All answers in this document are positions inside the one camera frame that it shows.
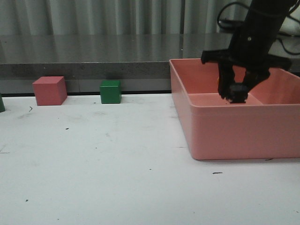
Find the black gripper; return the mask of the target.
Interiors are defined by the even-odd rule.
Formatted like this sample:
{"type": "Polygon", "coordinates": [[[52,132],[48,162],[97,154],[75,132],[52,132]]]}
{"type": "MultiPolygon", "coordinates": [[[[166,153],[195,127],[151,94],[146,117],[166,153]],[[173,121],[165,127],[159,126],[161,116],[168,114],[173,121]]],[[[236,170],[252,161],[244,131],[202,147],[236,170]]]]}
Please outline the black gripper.
{"type": "Polygon", "coordinates": [[[279,29],[278,23],[244,23],[233,33],[227,49],[202,52],[203,64],[218,63],[218,93],[222,99],[232,100],[233,65],[247,69],[242,84],[248,91],[269,78],[269,68],[291,67],[290,59],[269,54],[279,29]]]}

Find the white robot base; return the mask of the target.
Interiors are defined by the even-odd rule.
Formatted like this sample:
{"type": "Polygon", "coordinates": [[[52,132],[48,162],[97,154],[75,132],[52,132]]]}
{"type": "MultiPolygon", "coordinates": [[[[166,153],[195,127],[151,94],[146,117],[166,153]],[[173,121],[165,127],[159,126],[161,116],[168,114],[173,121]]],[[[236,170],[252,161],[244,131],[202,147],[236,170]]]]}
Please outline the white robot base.
{"type": "Polygon", "coordinates": [[[280,28],[280,32],[292,36],[298,36],[300,34],[300,24],[290,18],[286,18],[280,28]]]}

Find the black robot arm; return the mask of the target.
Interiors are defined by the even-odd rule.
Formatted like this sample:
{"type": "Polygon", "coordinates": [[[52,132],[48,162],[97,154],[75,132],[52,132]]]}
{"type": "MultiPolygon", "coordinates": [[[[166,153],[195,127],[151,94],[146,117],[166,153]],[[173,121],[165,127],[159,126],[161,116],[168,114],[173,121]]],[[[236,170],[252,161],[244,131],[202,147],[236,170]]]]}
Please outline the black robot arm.
{"type": "Polygon", "coordinates": [[[203,51],[201,62],[218,64],[218,93],[230,103],[245,103],[248,93],[270,76],[270,68],[288,70],[288,58],[269,53],[278,32],[297,0],[254,0],[241,26],[233,32],[229,47],[203,51]]]}

